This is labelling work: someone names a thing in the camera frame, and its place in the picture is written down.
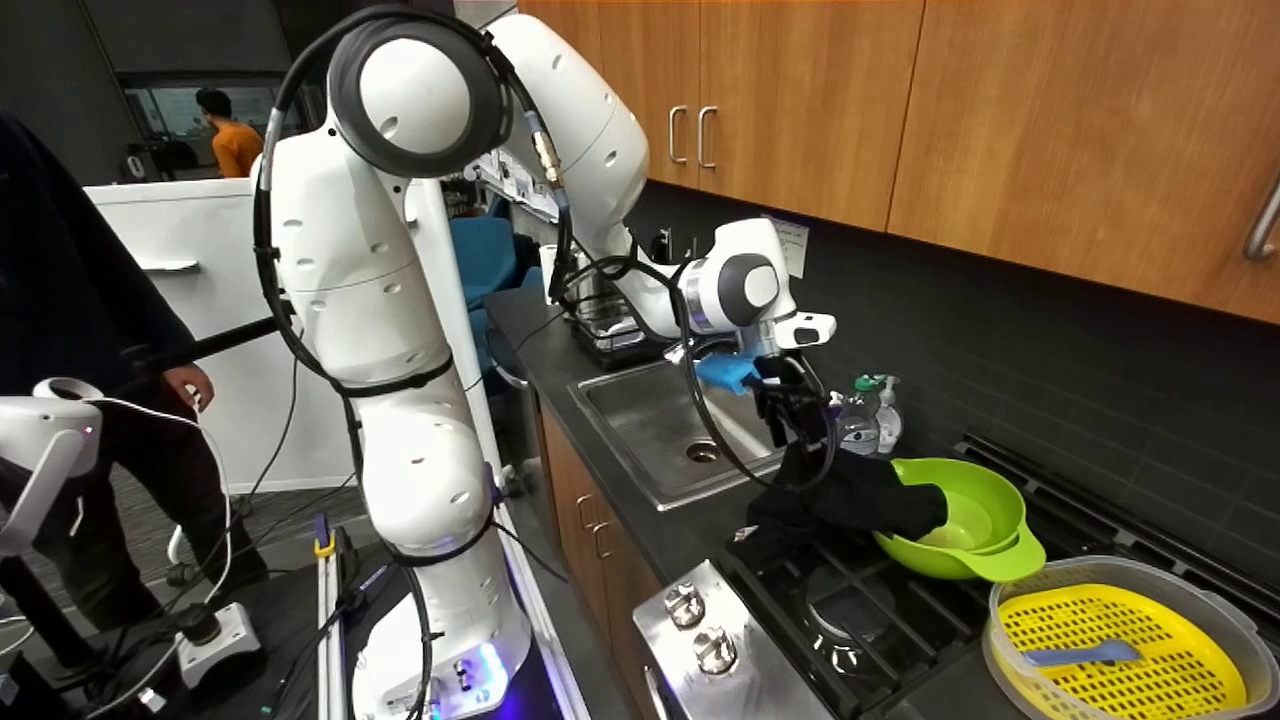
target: wall outlet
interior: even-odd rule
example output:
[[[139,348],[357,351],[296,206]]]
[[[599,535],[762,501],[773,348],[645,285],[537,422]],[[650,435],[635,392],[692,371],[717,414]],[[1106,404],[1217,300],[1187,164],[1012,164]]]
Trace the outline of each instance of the wall outlet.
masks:
[[[774,235],[785,245],[789,274],[803,280],[807,225],[774,220]]]

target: floor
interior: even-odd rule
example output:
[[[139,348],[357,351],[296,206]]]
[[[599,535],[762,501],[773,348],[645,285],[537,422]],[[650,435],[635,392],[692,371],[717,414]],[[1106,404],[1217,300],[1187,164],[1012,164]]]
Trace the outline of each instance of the floor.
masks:
[[[151,502],[151,496],[128,470],[112,475],[112,487],[119,501],[119,520],[124,520],[124,533],[131,545],[131,559],[139,562],[139,575],[154,592],[154,598],[168,604],[181,592],[183,592],[183,598],[177,609],[198,598],[208,586],[198,575],[195,575],[195,586],[170,578],[170,562],[163,550],[170,522]],[[562,652],[572,658],[583,705],[587,705],[590,720],[628,720],[628,705],[623,705],[619,684],[608,671],[599,634],[583,619],[576,592],[562,583],[562,573],[560,573],[562,559],[544,539],[540,502],[537,502],[537,491],[540,491],[540,462],[537,458],[522,462],[522,485],[514,485],[514,487],[521,491],[508,496],[508,513],[514,520],[522,547],[537,550],[544,562],[550,562],[550,573],[546,573],[532,559],[532,573],[540,578],[544,604],[546,604],[555,631],[562,640]],[[343,522],[352,533],[357,547],[376,539],[369,517],[357,502],[357,491],[266,496],[258,502],[246,502],[246,533],[272,573],[313,562],[313,528],[317,528],[320,513],[328,513],[334,522]],[[29,562],[34,567],[38,583],[56,597],[56,604],[66,612],[66,619],[78,631],[92,631],[92,623],[66,604],[50,562],[42,562],[38,554],[29,554]],[[4,597],[0,597],[0,655],[12,643],[22,643],[22,652],[42,652],[38,634],[22,640],[22,623],[4,619],[4,616],[12,616],[12,609],[4,609]]]

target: stove knob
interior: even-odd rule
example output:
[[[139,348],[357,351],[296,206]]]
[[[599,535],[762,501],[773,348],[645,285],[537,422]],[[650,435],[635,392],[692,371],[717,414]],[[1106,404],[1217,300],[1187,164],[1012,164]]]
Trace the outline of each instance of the stove knob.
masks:
[[[673,586],[663,604],[677,628],[696,628],[708,616],[704,592],[696,586]]]
[[[704,677],[723,677],[736,665],[736,643],[723,631],[699,631],[692,652]]]

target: stove burner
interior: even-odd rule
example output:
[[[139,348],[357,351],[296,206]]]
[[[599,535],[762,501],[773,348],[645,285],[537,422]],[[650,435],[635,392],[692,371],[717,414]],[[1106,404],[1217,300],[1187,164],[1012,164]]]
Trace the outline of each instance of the stove burner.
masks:
[[[852,578],[836,567],[814,567],[803,583],[807,619],[836,643],[876,643],[890,628],[890,592],[862,575]]]

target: person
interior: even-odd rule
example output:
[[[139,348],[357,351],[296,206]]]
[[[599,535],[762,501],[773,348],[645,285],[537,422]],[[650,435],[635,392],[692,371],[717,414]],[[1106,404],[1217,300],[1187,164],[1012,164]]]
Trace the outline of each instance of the person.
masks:
[[[0,396],[32,396],[48,376],[78,376],[107,396],[190,419],[216,400],[195,365],[159,369],[190,348],[190,330],[139,273],[77,174],[0,107]],[[100,462],[66,479],[34,533],[73,604],[94,628],[163,616],[128,554],[112,462],[124,462],[177,520],[198,573],[224,573],[224,491],[216,454],[190,422],[103,404]],[[12,507],[29,470],[0,462],[0,502]],[[246,533],[230,522],[224,597],[266,575]]]
[[[250,161],[263,152],[263,136],[230,114],[230,94],[219,87],[198,87],[195,103],[213,125],[216,172],[246,174]]]

